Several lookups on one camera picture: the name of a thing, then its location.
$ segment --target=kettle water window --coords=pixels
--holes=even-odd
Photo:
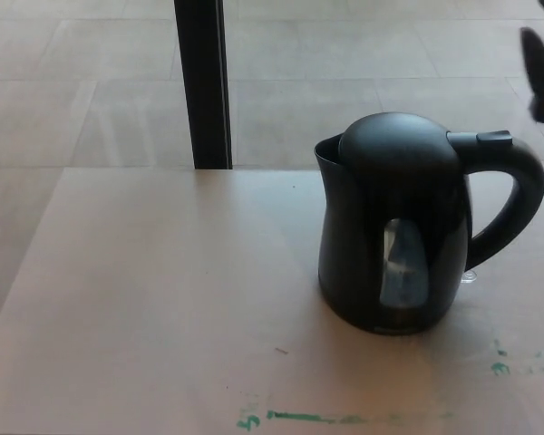
[[[427,302],[429,277],[419,228],[393,219],[384,228],[383,283],[379,300],[388,308],[417,308]]]

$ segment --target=tiled floor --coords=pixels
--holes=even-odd
[[[537,0],[224,0],[234,160],[314,166],[377,111],[453,130],[528,116],[519,29]],[[192,165],[172,0],[0,0],[0,306],[61,168]]]

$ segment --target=kettle handle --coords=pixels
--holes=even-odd
[[[497,217],[469,246],[466,270],[483,263],[507,246],[534,218],[544,198],[544,168],[522,140],[508,131],[448,133],[466,174],[499,171],[514,178],[510,197]]]

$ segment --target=kettle base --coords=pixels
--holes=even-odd
[[[320,284],[320,293],[323,296],[323,299],[328,304],[328,306],[343,319],[348,324],[354,326],[355,328],[361,329],[368,333],[378,334],[378,335],[412,335],[422,333],[434,327],[437,323],[443,319],[448,310],[444,310],[441,314],[436,316],[431,316],[426,319],[426,321],[421,320],[420,322],[415,323],[410,327],[391,327],[380,322],[371,322],[367,319],[366,316],[362,318],[358,315],[350,313],[350,310],[347,310],[341,304],[339,304],[331,295],[325,290],[325,287],[322,284],[322,281],[319,279]]]

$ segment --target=kettle spout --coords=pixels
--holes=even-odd
[[[341,141],[343,134],[339,134],[330,139],[325,139],[315,146],[315,156],[318,161],[320,170],[323,170],[325,165],[340,165],[340,159],[338,157],[338,144]]]
[[[315,146],[316,161],[325,185],[327,211],[340,210],[345,203],[363,202],[361,191],[348,168],[343,166],[338,155],[338,146],[343,135],[323,140]]]

